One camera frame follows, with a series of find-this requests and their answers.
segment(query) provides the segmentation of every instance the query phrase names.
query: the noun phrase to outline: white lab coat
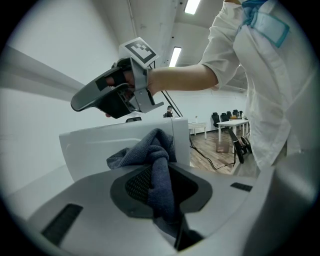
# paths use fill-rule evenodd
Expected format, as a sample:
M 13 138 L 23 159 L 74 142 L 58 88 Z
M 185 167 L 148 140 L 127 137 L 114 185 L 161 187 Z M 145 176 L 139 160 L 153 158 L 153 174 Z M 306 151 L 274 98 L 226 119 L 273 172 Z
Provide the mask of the white lab coat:
M 289 25 L 289 33 L 279 48 L 250 26 L 243 25 L 237 33 L 243 8 L 223 2 L 200 63 L 215 73 L 218 87 L 232 79 L 239 63 L 244 67 L 250 143 L 256 163 L 263 170 L 275 162 L 285 144 L 288 155 L 300 150 L 285 113 L 308 78 L 315 75 L 318 61 L 305 34 L 280 3 L 269 0 L 259 10 Z

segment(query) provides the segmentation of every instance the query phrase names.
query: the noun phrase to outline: wooden floor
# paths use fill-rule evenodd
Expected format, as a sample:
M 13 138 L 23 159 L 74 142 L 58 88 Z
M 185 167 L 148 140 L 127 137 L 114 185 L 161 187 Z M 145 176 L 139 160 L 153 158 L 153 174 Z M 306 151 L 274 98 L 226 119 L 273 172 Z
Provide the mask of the wooden floor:
M 237 130 L 237 137 L 240 140 L 242 131 Z M 228 153 L 218 153 L 216 152 L 216 143 L 219 141 L 218 131 L 207 132 L 207 139 L 205 139 L 204 134 L 192 135 L 191 139 L 195 147 L 203 153 L 207 158 L 210 158 L 213 162 L 215 168 L 219 168 L 226 164 L 231 164 L 234 162 L 234 154 L 232 153 L 232 142 L 230 135 L 226 129 L 222 130 L 221 138 L 223 142 L 229 143 Z M 212 172 L 219 172 L 223 174 L 232 174 L 233 165 L 227 165 L 215 171 L 209 161 L 200 155 L 197 151 L 190 148 L 190 165 L 199 169 L 208 170 Z

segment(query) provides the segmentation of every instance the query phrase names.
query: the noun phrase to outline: blue lanyard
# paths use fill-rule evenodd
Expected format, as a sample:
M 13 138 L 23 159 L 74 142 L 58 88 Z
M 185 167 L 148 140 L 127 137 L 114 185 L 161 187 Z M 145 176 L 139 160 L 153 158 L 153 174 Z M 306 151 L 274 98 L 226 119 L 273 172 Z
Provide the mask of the blue lanyard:
M 243 25 L 250 26 L 279 48 L 284 42 L 290 27 L 277 17 L 259 11 L 266 1 L 247 0 L 241 4 L 243 8 L 243 22 L 238 32 Z

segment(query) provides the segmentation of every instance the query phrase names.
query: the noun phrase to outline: white sleeve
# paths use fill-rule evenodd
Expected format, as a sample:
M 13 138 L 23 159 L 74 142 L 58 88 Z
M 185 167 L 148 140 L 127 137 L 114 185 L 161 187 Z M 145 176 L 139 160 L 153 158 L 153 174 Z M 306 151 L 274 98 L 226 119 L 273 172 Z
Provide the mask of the white sleeve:
M 233 45 L 242 23 L 242 6 L 223 2 L 220 13 L 210 28 L 207 45 L 200 64 L 210 68 L 218 79 L 218 86 L 226 85 L 236 74 L 239 66 Z

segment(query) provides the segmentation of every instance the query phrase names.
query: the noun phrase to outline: fluorescent light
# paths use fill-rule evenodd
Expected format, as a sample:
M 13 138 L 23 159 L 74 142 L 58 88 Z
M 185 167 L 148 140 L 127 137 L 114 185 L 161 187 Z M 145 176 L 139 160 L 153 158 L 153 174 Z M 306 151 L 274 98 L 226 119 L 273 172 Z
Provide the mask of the fluorescent light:
M 188 0 L 185 6 L 184 12 L 187 14 L 195 14 L 199 3 L 200 3 L 200 0 Z
M 173 48 L 173 53 L 172 53 L 172 57 L 171 57 L 171 60 L 170 60 L 169 67 L 175 67 L 176 66 L 177 60 L 179 58 L 181 50 L 182 50 L 181 47 L 174 47 Z

